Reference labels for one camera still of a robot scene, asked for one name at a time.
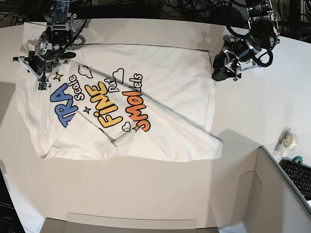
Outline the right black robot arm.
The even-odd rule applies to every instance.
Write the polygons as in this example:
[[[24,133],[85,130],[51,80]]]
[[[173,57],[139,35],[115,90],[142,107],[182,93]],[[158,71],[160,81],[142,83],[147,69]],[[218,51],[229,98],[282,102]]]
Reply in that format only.
[[[38,89],[46,89],[49,78],[56,74],[62,64],[67,64],[76,56],[71,52],[79,33],[73,21],[77,15],[69,11],[70,0],[51,0],[47,4],[44,18],[46,29],[38,39],[34,50],[28,56],[14,57],[14,62],[21,62],[38,82]]]

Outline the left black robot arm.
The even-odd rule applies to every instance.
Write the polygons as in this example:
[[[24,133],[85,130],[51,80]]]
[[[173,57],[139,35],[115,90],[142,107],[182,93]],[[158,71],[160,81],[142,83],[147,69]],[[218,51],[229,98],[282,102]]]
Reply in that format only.
[[[212,79],[217,82],[231,78],[237,81],[246,70],[269,67],[274,58],[272,50],[280,43],[270,0],[246,0],[244,4],[231,0],[228,8],[233,4],[247,10],[249,31],[239,34],[227,25],[230,34],[223,36],[223,47],[212,64]]]

